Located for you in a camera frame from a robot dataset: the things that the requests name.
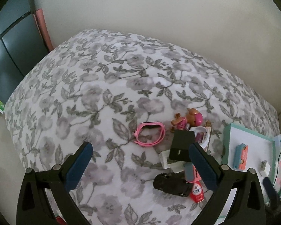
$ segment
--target orange toy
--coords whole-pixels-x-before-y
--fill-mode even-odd
[[[189,130],[191,127],[200,126],[202,123],[203,116],[195,108],[188,108],[185,117],[182,117],[180,113],[176,113],[175,119],[171,121],[171,124],[179,130]]]

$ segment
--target bolt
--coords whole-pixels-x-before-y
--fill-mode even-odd
[[[26,173],[31,173],[32,172],[32,168],[31,167],[26,168],[25,172]]]
[[[53,170],[55,170],[55,171],[59,170],[60,168],[61,168],[61,165],[60,165],[60,164],[55,164],[55,165],[53,166]]]
[[[255,171],[254,168],[250,168],[249,171],[250,171],[250,173],[252,173],[252,174],[255,174],[255,173],[256,173],[256,171]]]
[[[221,167],[222,167],[222,169],[225,170],[225,171],[228,171],[228,170],[229,170],[229,166],[226,165],[226,164],[223,164]]]

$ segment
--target pink wristband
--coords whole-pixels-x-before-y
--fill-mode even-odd
[[[138,135],[140,134],[140,132],[142,131],[142,128],[161,128],[161,131],[160,131],[160,136],[159,138],[153,142],[153,143],[143,143],[141,142],[139,139],[138,139]],[[137,143],[139,144],[140,146],[144,146],[144,147],[149,147],[149,146],[154,146],[154,145],[157,145],[159,144],[164,136],[165,136],[165,126],[162,124],[162,122],[148,122],[148,123],[141,123],[136,131],[134,132],[134,136],[136,137],[136,141],[134,141],[134,143]]]

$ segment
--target floral bedsheet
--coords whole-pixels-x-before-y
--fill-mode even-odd
[[[164,172],[158,153],[173,136],[167,131],[162,143],[144,148],[133,143],[133,131],[145,121],[169,129],[187,107],[213,122],[208,152],[218,162],[229,123],[279,134],[274,107],[216,63],[170,43],[106,30],[85,30],[43,58],[11,95],[5,117],[25,168],[48,170],[83,141],[93,144],[93,158],[70,192],[93,224],[178,225],[191,224],[212,191],[202,184],[205,200],[196,204],[153,189]]]

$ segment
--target dark blue panel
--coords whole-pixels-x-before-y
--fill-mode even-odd
[[[31,14],[8,31],[3,42],[24,75],[48,54]]]
[[[16,68],[0,40],[0,100],[5,104],[23,76]]]
[[[29,0],[8,0],[0,11],[0,33],[29,11]]]

